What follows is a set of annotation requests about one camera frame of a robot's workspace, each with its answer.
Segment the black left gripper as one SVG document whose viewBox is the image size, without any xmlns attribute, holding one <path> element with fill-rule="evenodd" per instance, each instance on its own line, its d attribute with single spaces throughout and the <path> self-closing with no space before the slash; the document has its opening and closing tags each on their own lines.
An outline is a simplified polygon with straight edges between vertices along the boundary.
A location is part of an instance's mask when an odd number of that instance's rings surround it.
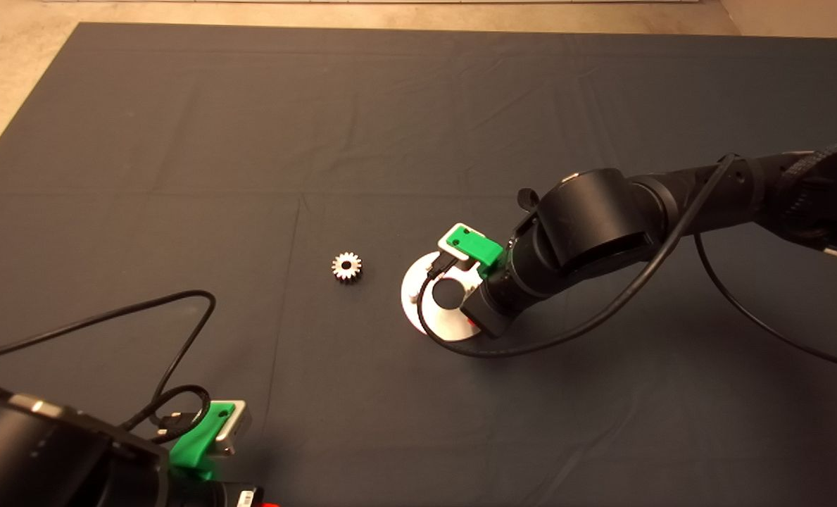
<svg viewBox="0 0 837 507">
<path fill-rule="evenodd" d="M 261 506 L 265 490 L 250 482 L 199 480 L 189 476 L 170 476 L 170 506 Z"/>
</svg>

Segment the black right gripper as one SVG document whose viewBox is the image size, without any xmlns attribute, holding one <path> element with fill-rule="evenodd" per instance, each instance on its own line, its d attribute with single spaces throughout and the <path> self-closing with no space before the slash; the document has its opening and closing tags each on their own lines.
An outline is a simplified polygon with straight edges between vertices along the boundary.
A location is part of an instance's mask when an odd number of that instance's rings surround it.
<svg viewBox="0 0 837 507">
<path fill-rule="evenodd" d="M 490 338 L 504 336 L 512 322 L 531 306 L 531 293 L 512 272 L 492 274 L 460 305 L 467 326 Z"/>
</svg>

